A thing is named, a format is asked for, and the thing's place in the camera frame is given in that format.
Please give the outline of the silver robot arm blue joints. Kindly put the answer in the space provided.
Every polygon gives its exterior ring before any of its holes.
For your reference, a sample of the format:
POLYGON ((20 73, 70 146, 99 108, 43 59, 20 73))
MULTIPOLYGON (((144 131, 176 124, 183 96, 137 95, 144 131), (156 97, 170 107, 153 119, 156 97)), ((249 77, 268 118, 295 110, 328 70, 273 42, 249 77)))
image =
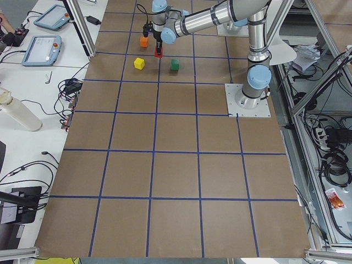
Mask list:
POLYGON ((222 1, 196 13, 188 13, 183 9, 174 9, 167 1, 152 1, 151 33, 160 31, 162 44, 173 44, 179 37, 213 26, 248 26, 247 81, 242 91, 245 97, 257 99, 269 87, 272 78, 267 34, 279 32, 293 1, 282 2, 271 27, 267 29, 270 4, 271 1, 222 1))

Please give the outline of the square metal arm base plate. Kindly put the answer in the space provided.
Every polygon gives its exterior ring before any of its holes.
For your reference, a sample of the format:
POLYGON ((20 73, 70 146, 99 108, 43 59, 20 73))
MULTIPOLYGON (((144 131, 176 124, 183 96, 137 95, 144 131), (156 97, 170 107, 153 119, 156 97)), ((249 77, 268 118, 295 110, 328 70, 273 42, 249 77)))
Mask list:
POLYGON ((224 84, 229 117, 270 118, 270 108, 265 93, 257 99, 244 96, 243 84, 224 84))

